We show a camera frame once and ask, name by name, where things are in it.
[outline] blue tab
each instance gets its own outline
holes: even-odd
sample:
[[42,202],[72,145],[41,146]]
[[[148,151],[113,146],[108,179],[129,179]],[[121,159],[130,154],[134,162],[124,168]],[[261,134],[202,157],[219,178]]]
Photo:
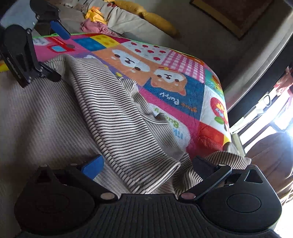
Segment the blue tab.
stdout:
[[70,39],[70,33],[58,21],[50,22],[51,28],[64,40]]
[[82,167],[81,172],[88,176],[90,179],[94,179],[104,167],[104,158],[99,155],[97,158]]

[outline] pink checkered patch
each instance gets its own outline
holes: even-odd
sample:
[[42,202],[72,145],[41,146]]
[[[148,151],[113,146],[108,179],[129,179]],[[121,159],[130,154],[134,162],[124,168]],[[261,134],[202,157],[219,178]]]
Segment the pink checkered patch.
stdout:
[[204,67],[175,51],[170,51],[168,56],[162,62],[162,65],[184,73],[194,79],[197,79],[201,83],[205,82]]

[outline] pink cloth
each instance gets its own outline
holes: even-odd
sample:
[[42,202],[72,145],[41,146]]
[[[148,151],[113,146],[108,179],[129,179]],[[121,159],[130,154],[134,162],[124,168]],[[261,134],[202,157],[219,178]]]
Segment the pink cloth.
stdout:
[[88,18],[81,24],[81,30],[86,33],[103,33],[105,35],[112,35],[119,37],[115,32],[108,29],[108,26],[99,21],[91,22]]

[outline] bed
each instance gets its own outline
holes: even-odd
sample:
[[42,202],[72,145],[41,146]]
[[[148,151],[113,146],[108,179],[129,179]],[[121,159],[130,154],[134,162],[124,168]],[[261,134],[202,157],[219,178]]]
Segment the bed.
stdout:
[[[117,77],[137,82],[154,115],[164,113],[179,146],[194,156],[222,150],[231,141],[223,90],[200,59],[178,51],[103,34],[34,38],[39,61],[59,54],[97,58]],[[7,70],[0,63],[0,71]]]

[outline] striped blanket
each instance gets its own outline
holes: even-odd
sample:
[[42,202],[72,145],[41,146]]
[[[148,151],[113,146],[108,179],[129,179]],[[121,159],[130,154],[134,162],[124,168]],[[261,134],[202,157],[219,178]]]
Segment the striped blanket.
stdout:
[[[0,234],[19,231],[13,206],[41,164],[62,168],[102,154],[95,181],[121,193],[174,193],[201,181],[174,139],[167,118],[154,116],[135,81],[114,75],[97,59],[60,55],[48,65],[58,83],[38,78],[22,89],[0,74]],[[250,160],[226,153],[214,163],[245,168]]]

